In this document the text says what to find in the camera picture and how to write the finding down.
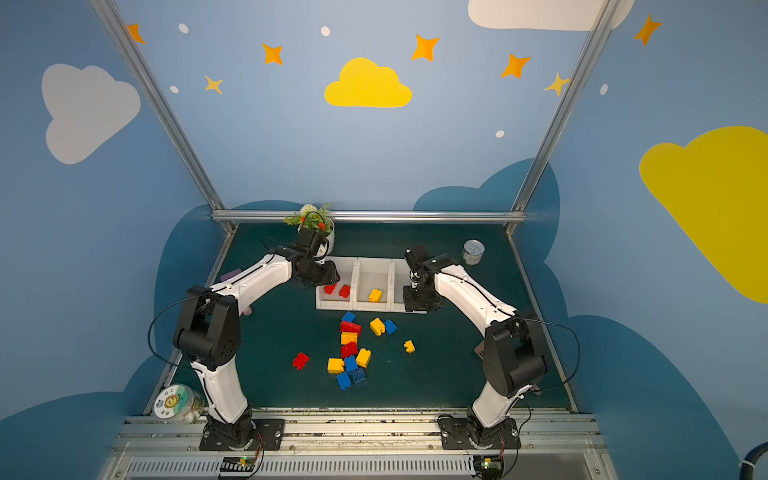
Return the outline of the yellow lego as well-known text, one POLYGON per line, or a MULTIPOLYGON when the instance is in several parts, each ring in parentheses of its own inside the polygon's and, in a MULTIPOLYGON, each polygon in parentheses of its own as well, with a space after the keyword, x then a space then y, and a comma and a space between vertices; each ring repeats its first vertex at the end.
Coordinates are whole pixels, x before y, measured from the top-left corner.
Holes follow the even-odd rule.
POLYGON ((368 296, 368 301, 371 303, 378 303, 381 301, 382 296, 383 296, 382 290, 373 289, 368 296))

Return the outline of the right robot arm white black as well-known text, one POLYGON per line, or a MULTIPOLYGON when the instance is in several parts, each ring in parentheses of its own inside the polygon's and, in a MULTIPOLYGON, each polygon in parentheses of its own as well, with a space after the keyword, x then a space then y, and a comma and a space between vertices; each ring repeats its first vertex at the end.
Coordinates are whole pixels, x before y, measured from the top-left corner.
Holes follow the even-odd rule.
POLYGON ((450 255, 433 256, 417 245, 407 248, 404 258, 410 270, 410 283, 403 287, 408 312, 432 312, 448 300, 483 335, 486 384, 471 417, 483 429, 497 426, 548 372, 543 330, 481 286, 450 255))

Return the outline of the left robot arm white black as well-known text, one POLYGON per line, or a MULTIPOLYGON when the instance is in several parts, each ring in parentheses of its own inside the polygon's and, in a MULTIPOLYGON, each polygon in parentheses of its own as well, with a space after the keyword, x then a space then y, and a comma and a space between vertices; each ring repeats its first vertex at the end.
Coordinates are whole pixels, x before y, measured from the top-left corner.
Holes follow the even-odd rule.
POLYGON ((241 344, 240 319, 256 300, 295 281, 309 287, 336 283, 340 276, 326 237, 305 227, 288 246, 272 248, 236 276, 210 287, 187 291, 173 336, 174 346, 190 361, 208 401, 209 422, 233 427, 250 416, 235 358, 241 344))

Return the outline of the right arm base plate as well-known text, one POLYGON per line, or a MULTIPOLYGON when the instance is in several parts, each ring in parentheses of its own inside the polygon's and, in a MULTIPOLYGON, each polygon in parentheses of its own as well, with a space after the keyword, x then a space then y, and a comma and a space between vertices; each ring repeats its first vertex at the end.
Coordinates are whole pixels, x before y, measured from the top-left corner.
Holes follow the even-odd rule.
POLYGON ((518 426, 512 418, 493 427, 484 427, 473 416, 441 415, 436 424, 444 450, 515 450, 521 447, 518 426))

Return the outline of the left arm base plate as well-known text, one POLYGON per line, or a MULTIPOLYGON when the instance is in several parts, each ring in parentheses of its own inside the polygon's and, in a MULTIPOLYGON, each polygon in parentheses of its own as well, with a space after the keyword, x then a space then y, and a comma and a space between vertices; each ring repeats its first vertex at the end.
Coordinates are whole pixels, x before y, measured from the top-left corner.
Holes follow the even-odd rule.
POLYGON ((208 420, 199 444, 200 451, 265 451, 280 449, 284 419, 245 418, 234 424, 208 420))

